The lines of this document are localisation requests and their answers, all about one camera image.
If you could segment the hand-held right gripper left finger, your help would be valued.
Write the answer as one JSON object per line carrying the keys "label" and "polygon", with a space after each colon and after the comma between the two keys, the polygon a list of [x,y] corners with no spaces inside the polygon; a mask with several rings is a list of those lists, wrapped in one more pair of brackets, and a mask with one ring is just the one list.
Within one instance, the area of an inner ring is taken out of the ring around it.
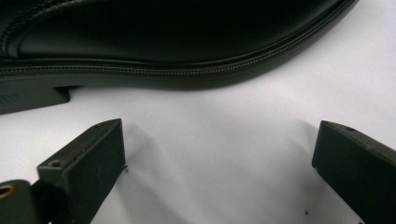
{"label": "hand-held right gripper left finger", "polygon": [[124,169],[122,121],[98,123],[37,166],[46,219],[90,224]]}

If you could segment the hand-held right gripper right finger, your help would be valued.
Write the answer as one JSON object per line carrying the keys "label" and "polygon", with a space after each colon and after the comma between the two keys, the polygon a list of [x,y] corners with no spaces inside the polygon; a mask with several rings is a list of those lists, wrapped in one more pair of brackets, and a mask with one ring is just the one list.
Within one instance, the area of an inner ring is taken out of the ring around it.
{"label": "hand-held right gripper right finger", "polygon": [[312,166],[365,224],[396,224],[396,150],[323,120]]}

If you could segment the black leather shoe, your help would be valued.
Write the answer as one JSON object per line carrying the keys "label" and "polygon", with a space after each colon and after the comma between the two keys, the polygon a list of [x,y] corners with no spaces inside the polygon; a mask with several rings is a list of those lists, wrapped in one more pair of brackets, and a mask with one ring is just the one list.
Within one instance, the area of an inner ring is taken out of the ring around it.
{"label": "black leather shoe", "polygon": [[69,89],[195,90],[248,79],[315,43],[358,0],[0,0],[0,115]]}

